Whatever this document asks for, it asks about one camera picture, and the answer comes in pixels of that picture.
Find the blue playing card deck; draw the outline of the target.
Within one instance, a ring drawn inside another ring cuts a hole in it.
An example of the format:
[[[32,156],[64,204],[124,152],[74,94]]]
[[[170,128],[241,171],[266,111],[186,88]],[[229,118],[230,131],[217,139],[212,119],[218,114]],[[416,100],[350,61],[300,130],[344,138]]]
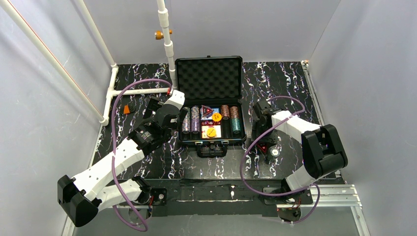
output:
[[[219,113],[219,108],[212,108],[213,109],[213,113]]]

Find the red dice row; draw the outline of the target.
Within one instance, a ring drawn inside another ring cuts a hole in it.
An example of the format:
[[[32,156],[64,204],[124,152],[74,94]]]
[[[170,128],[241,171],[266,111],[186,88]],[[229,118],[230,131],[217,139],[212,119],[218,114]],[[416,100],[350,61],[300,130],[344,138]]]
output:
[[[213,125],[217,125],[217,123],[215,121],[209,121],[209,120],[201,122],[201,126],[213,126]]]

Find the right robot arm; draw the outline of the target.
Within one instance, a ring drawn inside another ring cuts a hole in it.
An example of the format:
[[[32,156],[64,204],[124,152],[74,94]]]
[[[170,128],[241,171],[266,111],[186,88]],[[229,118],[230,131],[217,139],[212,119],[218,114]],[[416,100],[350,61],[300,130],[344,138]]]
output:
[[[256,119],[252,135],[256,147],[271,161],[279,156],[278,133],[283,132],[301,144],[303,165],[281,181],[281,187],[270,197],[281,197],[303,191],[315,181],[345,168],[348,158],[335,126],[320,126],[274,109],[266,100],[253,106]]]

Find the black poker set case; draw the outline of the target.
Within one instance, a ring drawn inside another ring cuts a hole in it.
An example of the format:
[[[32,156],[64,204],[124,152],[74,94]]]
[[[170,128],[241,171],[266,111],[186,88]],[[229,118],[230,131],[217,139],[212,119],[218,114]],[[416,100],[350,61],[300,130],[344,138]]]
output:
[[[220,108],[222,105],[237,106],[241,133],[233,134],[231,118],[216,122],[221,126],[221,138],[203,139],[200,120],[198,134],[183,134],[179,131],[182,145],[194,148],[202,158],[224,157],[228,147],[246,141],[242,109],[243,59],[240,56],[180,58],[175,61],[178,88],[185,94],[185,107],[202,105]]]

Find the yellow big blind button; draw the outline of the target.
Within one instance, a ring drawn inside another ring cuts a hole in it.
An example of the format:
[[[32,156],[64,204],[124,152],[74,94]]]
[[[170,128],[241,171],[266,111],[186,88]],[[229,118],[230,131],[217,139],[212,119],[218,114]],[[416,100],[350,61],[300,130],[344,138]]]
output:
[[[220,113],[213,113],[211,119],[215,122],[220,122],[222,120],[222,115]]]

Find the orange black chip stack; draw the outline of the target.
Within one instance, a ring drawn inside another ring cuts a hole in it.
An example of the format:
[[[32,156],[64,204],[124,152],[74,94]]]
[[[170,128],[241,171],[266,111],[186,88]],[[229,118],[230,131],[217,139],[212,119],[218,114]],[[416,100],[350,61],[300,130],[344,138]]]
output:
[[[222,105],[220,108],[222,119],[228,120],[230,118],[230,109],[228,105]]]

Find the red playing card deck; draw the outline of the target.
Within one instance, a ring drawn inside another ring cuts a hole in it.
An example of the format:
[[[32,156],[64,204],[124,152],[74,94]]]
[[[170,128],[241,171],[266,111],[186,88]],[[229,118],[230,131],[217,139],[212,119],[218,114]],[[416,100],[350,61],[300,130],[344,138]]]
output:
[[[216,128],[216,130],[217,130],[217,137],[216,138],[221,138],[222,137],[222,135],[221,135],[221,126],[220,125],[202,126],[202,138],[203,139],[210,139],[206,135],[206,131],[209,127],[215,127]]]

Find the white pvc pipe frame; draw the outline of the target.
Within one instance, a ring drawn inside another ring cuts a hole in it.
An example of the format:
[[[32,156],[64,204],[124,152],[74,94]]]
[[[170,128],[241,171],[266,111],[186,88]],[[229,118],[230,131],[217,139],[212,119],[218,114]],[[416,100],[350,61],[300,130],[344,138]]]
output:
[[[0,2],[0,10],[5,12],[15,26],[26,36],[57,75],[64,80],[71,94],[78,99],[87,114],[100,124],[109,121],[110,101],[119,91],[108,89],[109,82],[116,79],[117,64],[108,59],[104,52],[104,41],[97,39],[97,31],[84,2],[69,1],[28,1],[29,6],[40,10],[40,20],[30,17],[30,22],[17,10],[10,0]],[[91,86],[93,80],[104,82],[99,95],[104,102],[95,105],[88,91],[82,85]]]

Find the blue green yellow chip stack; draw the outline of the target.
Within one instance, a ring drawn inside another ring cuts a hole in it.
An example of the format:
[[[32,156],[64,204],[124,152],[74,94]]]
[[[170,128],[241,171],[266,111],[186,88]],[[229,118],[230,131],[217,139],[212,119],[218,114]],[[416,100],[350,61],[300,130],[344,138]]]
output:
[[[181,131],[183,134],[189,134],[191,131],[191,112],[190,108],[185,108],[187,111],[187,114],[183,120]]]

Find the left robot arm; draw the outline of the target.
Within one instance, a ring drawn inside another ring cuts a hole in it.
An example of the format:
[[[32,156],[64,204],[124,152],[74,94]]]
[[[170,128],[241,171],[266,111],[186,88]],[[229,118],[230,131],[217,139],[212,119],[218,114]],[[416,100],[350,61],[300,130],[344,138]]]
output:
[[[178,90],[164,103],[151,101],[149,106],[158,105],[155,114],[145,118],[115,151],[74,177],[64,175],[58,180],[58,204],[76,227],[86,225],[105,208],[150,197],[151,187],[141,177],[110,182],[171,139],[185,117],[184,102],[185,95]]]

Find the black red all-in triangle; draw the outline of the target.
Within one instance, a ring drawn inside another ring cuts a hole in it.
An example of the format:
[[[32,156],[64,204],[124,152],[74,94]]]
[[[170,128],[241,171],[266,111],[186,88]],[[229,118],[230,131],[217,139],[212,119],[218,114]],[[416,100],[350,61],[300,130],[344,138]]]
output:
[[[201,119],[210,119],[213,109],[209,106],[202,105],[200,108]]]

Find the white dealer chip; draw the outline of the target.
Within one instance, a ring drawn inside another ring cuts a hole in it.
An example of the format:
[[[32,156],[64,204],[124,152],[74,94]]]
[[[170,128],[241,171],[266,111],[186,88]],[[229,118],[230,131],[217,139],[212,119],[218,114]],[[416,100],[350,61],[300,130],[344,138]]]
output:
[[[272,149],[270,150],[270,154],[271,154],[271,156],[273,156],[273,157],[278,157],[278,156],[279,156],[279,154],[280,154],[280,152],[279,152],[279,150],[278,150],[278,149],[276,149],[276,148],[272,148]]]

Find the orange knob on pipe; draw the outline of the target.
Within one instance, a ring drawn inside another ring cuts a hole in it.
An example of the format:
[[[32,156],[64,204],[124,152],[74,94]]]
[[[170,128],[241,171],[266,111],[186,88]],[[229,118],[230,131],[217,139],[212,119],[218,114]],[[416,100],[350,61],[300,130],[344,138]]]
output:
[[[157,30],[154,34],[155,40],[161,40],[164,39],[164,33],[160,30]]]

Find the blue orange purple chip stack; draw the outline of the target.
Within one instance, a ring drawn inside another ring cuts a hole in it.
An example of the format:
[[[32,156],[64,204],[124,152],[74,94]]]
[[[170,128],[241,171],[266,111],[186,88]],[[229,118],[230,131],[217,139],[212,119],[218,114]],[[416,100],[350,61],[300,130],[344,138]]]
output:
[[[200,132],[200,109],[198,106],[191,108],[191,132],[192,134]]]

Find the orange black small clip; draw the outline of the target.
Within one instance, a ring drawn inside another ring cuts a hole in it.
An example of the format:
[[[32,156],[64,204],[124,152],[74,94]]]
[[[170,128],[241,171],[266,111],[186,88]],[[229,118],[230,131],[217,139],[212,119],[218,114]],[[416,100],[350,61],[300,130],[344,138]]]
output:
[[[136,109],[135,109],[134,106],[132,106],[132,105],[124,105],[123,108],[122,108],[122,110],[121,110],[121,113],[123,115],[129,115],[129,114],[135,113],[135,111],[136,111]]]

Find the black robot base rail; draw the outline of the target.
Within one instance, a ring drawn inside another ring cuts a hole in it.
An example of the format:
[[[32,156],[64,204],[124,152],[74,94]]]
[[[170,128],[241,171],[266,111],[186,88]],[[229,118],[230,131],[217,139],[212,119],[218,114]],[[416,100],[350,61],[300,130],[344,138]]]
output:
[[[276,206],[289,204],[289,216],[284,219],[299,220],[300,204],[312,204],[309,190],[291,195],[276,180],[251,180],[259,191],[248,189],[240,180],[209,179],[151,179],[141,177],[120,180],[120,186],[134,207],[149,208],[154,217],[175,215],[261,215],[277,217]]]

